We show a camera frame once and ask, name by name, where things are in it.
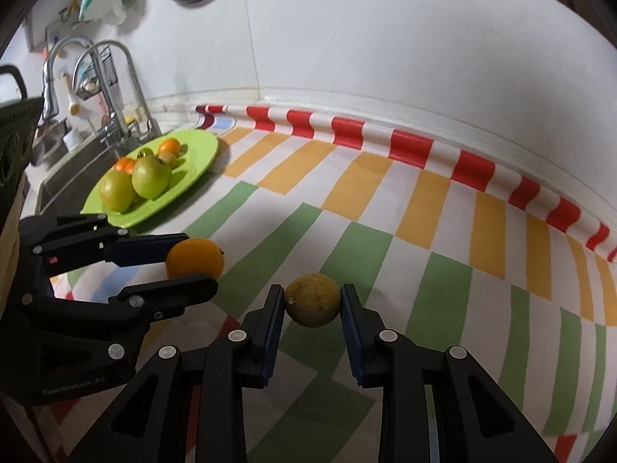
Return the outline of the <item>small orange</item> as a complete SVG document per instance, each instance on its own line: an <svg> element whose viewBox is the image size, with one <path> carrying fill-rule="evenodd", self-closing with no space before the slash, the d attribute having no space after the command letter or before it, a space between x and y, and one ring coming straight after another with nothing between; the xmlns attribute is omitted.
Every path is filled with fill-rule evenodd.
<svg viewBox="0 0 617 463"><path fill-rule="evenodd" d="M176 138L166 138L158 146L157 154L162 155L166 153L179 156L182 152L182 144Z"/></svg>
<svg viewBox="0 0 617 463"><path fill-rule="evenodd" d="M209 239L189 238L170 249L165 259L166 275L179 278L192 275L208 275L214 279L224 271L224 253Z"/></svg>

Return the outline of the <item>yellow-green pear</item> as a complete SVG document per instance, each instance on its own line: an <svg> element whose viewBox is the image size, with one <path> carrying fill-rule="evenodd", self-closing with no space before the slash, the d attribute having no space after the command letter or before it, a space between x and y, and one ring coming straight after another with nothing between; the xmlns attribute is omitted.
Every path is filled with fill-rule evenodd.
<svg viewBox="0 0 617 463"><path fill-rule="evenodd" d="M113 212L124 213L135 201L132 178L124 171L111 169L101 179L98 191L103 207Z"/></svg>

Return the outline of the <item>large orange mandarin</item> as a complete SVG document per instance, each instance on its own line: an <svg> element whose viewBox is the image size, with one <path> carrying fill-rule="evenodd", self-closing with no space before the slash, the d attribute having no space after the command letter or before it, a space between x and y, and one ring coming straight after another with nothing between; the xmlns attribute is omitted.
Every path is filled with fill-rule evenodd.
<svg viewBox="0 0 617 463"><path fill-rule="evenodd" d="M126 174L132 174L135 166L135 160L130 157L122 157L113 165L115 171L123 171Z"/></svg>

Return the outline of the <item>green apple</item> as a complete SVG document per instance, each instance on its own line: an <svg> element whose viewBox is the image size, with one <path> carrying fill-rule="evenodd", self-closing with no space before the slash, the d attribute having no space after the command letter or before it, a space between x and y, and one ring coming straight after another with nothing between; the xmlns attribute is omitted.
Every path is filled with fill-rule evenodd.
<svg viewBox="0 0 617 463"><path fill-rule="evenodd" d="M172 169L157 156L138 158L132 173L132 184L138 196L157 199L169 188Z"/></svg>

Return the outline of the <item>small brown fruit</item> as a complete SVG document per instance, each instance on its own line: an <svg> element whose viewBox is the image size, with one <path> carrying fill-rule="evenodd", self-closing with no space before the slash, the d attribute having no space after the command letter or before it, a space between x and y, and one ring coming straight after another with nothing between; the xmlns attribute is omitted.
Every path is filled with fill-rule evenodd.
<svg viewBox="0 0 617 463"><path fill-rule="evenodd" d="M285 311L294 322L307 328L332 322L340 305L339 287L322 274L302 275L285 288Z"/></svg>

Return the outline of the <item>small green fruit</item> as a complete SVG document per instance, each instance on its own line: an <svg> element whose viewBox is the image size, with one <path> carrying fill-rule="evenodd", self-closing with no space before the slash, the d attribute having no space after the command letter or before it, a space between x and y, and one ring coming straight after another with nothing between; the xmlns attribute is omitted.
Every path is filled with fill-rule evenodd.
<svg viewBox="0 0 617 463"><path fill-rule="evenodd" d="M143 149L140 149L139 153L137 154L138 158L143 158L146 156L153 156L154 152L152 149L150 149L149 147L144 147Z"/></svg>

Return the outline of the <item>small tan fruit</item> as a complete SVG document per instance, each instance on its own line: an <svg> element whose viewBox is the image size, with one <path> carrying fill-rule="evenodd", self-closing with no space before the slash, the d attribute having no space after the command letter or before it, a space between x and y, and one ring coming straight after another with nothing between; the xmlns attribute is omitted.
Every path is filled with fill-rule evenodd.
<svg viewBox="0 0 617 463"><path fill-rule="evenodd" d="M158 153L158 158L169 168L175 168L178 163L178 156L174 152Z"/></svg>

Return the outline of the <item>large chrome kitchen faucet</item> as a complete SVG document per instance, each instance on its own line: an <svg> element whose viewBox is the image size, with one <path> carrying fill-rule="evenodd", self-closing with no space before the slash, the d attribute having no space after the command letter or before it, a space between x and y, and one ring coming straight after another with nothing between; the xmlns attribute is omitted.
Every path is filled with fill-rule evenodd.
<svg viewBox="0 0 617 463"><path fill-rule="evenodd" d="M90 84L94 84L98 87L99 93L103 95L108 108L108 115L110 117L110 131L109 134L116 134L119 140L122 140L126 136L130 135L129 126L125 122L125 115L122 114L122 110L117 106L115 98L111 92L111 82L108 78L108 72L105 66L105 61L101 57L99 52L100 47L111 46L116 47L125 54L125 60L129 66L133 66L132 56L128 47L122 42L117 40L101 40L94 43L92 40L85 37L66 37L57 41L47 54L47 59L43 66L43 111L41 115L41 123L47 123L53 121L60 113L59 104L57 103L56 85L54 85L54 63L59 53L69 45L76 45L83 49L82 55L75 62L73 72L70 80L70 87L68 91L75 97L78 97L78 81L79 81L79 68L81 63L86 57L90 58L90 64L93 66L94 73L93 78L90 79Z"/></svg>

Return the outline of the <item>stainless steel double sink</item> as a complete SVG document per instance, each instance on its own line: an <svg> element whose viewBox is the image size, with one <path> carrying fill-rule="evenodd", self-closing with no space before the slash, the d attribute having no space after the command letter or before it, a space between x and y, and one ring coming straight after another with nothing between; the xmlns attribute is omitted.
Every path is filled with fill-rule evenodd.
<svg viewBox="0 0 617 463"><path fill-rule="evenodd" d="M39 186L34 214L80 213L100 178L120 157L138 146L139 141L133 136L111 145L90 136L47 174Z"/></svg>

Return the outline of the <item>small white cup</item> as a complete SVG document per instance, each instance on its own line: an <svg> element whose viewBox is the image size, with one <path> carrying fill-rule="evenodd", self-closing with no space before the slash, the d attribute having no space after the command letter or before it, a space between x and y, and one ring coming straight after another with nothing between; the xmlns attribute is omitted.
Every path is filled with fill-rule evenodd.
<svg viewBox="0 0 617 463"><path fill-rule="evenodd" d="M71 128L64 137L63 143L66 146L67 152L71 153L84 142L84 136L78 128Z"/></svg>

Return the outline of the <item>thin gooseneck faucet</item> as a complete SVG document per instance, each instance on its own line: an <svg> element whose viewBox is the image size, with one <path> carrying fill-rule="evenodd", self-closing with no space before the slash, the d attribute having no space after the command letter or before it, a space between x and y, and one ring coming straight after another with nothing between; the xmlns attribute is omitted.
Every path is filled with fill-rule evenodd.
<svg viewBox="0 0 617 463"><path fill-rule="evenodd" d="M159 124L147 104L132 53L133 66L128 65L125 60L125 54L118 48L111 47L111 53L118 77L118 82L111 87L111 92L117 106L122 110L122 114L125 115L125 122L130 129L130 135L123 139L133 136L139 142L147 142L160 136ZM106 120L101 123L103 125L103 137L113 136L118 139L116 134L109 134L111 128L109 125L110 117L104 99L103 106L107 109Z"/></svg>

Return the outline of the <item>green plastic plate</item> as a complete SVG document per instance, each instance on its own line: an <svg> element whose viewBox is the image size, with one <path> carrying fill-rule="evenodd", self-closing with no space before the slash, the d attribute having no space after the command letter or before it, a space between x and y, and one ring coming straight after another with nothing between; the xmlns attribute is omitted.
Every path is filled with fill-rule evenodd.
<svg viewBox="0 0 617 463"><path fill-rule="evenodd" d="M82 213L102 213L119 228L137 226L196 184L217 153L216 136L203 130L154 139L106 169L86 197Z"/></svg>

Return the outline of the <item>colourful striped table mat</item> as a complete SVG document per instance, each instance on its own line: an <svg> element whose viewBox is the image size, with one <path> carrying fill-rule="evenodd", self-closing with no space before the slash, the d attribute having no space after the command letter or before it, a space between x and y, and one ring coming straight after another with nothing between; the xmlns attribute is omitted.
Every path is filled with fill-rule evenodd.
<svg viewBox="0 0 617 463"><path fill-rule="evenodd" d="M212 302L156 324L141 354L207 345L273 284L351 283L416 344L459 344L562 462L616 412L616 225L465 149L402 128L273 106L199 106L220 155L140 226L211 239Z"/></svg>

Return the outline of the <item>long handled dish brush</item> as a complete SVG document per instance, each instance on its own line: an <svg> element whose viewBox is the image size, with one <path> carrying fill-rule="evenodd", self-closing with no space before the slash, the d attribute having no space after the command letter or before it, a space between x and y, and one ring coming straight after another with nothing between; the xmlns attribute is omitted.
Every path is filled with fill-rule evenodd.
<svg viewBox="0 0 617 463"><path fill-rule="evenodd" d="M68 113L73 117L78 116L82 111L82 106L71 87L69 75L67 73L62 73L61 79L67 92Z"/></svg>

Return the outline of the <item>wall hook set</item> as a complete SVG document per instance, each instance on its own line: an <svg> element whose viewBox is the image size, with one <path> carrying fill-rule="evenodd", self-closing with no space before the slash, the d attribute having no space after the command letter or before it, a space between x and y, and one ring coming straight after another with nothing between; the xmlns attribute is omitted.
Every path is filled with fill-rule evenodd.
<svg viewBox="0 0 617 463"><path fill-rule="evenodd" d="M69 4L59 11L61 21L67 23L71 20L78 20L81 3L82 0L70 0Z"/></svg>

